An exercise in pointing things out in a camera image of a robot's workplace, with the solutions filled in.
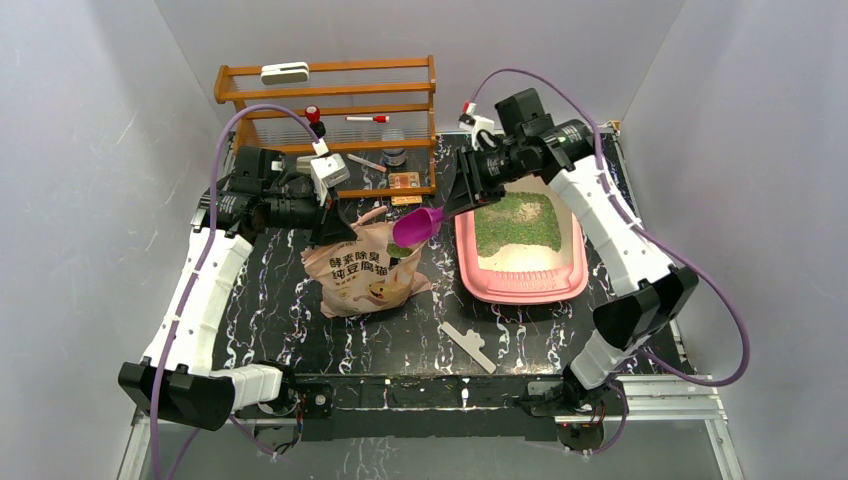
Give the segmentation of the pink cat litter box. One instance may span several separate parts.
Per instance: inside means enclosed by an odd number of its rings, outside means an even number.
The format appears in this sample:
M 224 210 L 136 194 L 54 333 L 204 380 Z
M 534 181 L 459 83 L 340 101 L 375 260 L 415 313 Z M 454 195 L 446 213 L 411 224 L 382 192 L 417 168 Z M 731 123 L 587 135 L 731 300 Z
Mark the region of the pink cat litter box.
M 462 283 L 481 301 L 554 303 L 588 284 L 579 223 L 537 177 L 508 184 L 500 202 L 461 214 L 454 224 Z

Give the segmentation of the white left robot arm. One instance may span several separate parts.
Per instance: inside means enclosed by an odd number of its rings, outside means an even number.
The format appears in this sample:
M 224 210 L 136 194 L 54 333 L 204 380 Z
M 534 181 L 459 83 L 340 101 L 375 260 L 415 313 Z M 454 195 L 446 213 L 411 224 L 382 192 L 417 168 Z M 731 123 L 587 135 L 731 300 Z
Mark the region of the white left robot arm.
M 152 419 L 215 431 L 248 406 L 261 403 L 275 416 L 297 407 L 299 391 L 285 367 L 264 361 L 216 370 L 212 363 L 225 307 L 261 233 L 303 230 L 311 246 L 357 237 L 335 191 L 348 167 L 323 144 L 314 149 L 301 172 L 280 151 L 241 147 L 230 173 L 215 175 L 200 197 L 164 318 L 141 359 L 118 373 L 121 389 Z

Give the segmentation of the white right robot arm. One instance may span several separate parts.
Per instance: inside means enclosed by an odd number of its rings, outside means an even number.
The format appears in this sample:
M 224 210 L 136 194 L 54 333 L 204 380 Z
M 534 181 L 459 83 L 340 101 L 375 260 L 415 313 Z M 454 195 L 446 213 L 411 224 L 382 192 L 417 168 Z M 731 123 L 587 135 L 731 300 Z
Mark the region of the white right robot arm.
M 576 217 L 607 268 L 613 301 L 593 311 L 594 329 L 563 371 L 565 405 L 590 413 L 616 368 L 680 312 L 698 284 L 689 267 L 678 267 L 640 236 L 632 210 L 605 169 L 593 121 L 556 124 L 537 91 L 526 89 L 495 106 L 504 133 L 467 102 L 458 124 L 472 144 L 460 148 L 457 172 L 443 207 L 447 218 L 500 201 L 505 186 L 526 176 L 542 179 Z

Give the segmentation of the cat litter bag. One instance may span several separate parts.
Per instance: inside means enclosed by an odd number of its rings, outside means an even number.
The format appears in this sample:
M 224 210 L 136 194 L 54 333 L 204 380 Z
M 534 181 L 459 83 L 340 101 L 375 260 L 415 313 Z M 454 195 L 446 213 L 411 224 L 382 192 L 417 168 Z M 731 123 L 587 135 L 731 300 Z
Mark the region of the cat litter bag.
M 383 205 L 351 224 L 357 238 L 329 246 L 310 247 L 301 253 L 307 276 L 321 286 L 321 313 L 351 317 L 400 307 L 431 289 L 418 271 L 423 245 L 402 248 L 394 243 L 393 221 L 383 218 Z

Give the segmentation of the orange wooden shelf rack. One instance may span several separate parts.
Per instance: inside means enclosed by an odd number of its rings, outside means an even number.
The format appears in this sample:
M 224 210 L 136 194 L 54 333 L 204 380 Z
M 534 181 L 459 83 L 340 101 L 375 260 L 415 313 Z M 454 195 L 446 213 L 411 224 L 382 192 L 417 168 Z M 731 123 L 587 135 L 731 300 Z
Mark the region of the orange wooden shelf rack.
M 262 66 L 219 68 L 213 87 L 214 100 L 230 104 L 245 114 L 235 126 L 235 147 L 265 147 L 289 157 L 310 153 L 312 139 L 298 122 L 309 123 L 304 109 L 316 105 L 326 127 L 323 139 L 332 151 L 346 156 L 359 154 L 388 169 L 387 173 L 381 173 L 354 164 L 351 180 L 340 188 L 342 197 L 435 195 L 438 139 L 434 57 L 308 64 L 308 81 L 280 85 L 261 82 Z M 351 115 L 389 115 L 390 121 L 347 122 L 345 117 Z M 402 130 L 405 140 L 383 142 L 381 135 L 387 129 Z M 382 150 L 389 147 L 406 148 L 406 162 L 402 166 L 389 167 L 383 163 Z M 421 186 L 392 190 L 388 175 L 408 171 L 420 174 Z

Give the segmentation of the purple litter scoop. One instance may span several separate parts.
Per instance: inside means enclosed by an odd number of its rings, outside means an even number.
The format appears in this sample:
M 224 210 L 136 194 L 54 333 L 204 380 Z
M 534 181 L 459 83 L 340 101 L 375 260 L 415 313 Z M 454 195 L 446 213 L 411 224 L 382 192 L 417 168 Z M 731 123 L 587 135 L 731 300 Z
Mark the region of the purple litter scoop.
M 396 245 L 412 248 L 436 235 L 444 220 L 443 208 L 420 207 L 397 220 L 392 236 Z

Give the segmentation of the grey bag sealing clip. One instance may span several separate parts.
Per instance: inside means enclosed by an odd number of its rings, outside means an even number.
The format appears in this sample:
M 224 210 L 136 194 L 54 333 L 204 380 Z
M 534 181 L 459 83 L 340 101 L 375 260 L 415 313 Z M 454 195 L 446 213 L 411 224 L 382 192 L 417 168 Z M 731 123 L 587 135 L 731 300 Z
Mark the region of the grey bag sealing clip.
M 482 351 L 485 346 L 485 340 L 477 332 L 468 329 L 465 333 L 461 333 L 449 322 L 441 322 L 439 329 L 468 354 L 487 374 L 493 374 L 496 371 L 495 363 Z

